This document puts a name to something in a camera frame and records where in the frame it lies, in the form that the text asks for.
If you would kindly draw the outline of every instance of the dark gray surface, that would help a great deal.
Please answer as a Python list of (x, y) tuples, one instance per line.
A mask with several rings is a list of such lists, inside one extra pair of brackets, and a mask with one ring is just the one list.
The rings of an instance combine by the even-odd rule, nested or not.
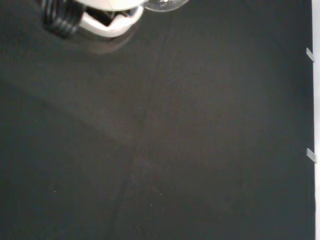
[(0, 2), (1, 237), (313, 240), (309, 2), (146, 12), (103, 56)]

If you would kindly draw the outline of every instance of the dark backdrop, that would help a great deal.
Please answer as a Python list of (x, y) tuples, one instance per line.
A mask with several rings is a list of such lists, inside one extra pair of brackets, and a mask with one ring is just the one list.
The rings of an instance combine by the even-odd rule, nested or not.
[(1, 237), (314, 240), (310, 2), (191, 0), (95, 55), (0, 1)]

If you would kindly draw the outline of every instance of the metal clip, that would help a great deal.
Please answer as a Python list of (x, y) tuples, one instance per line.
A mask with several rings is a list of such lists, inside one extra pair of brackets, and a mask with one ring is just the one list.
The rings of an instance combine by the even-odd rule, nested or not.
[(309, 148), (306, 149), (306, 155), (316, 164), (317, 163), (317, 156), (311, 151)]
[(312, 60), (312, 62), (314, 63), (315, 62), (315, 57), (314, 57), (313, 53), (310, 51), (310, 49), (306, 48), (305, 52), (309, 56), (309, 58)]

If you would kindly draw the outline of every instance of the glass bulb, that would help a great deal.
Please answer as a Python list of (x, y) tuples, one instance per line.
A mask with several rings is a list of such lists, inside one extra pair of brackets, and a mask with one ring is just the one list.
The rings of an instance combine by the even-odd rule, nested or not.
[(169, 12), (182, 7), (189, 0), (148, 0), (144, 7), (153, 12)]

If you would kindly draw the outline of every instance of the white edge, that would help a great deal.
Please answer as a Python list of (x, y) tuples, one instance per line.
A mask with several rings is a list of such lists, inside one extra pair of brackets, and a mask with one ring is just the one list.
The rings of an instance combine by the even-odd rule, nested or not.
[[(320, 0), (312, 0), (313, 41), (313, 108), (314, 108), (314, 154), (320, 155)], [(320, 164), (314, 165), (315, 175), (315, 239), (320, 240)]]

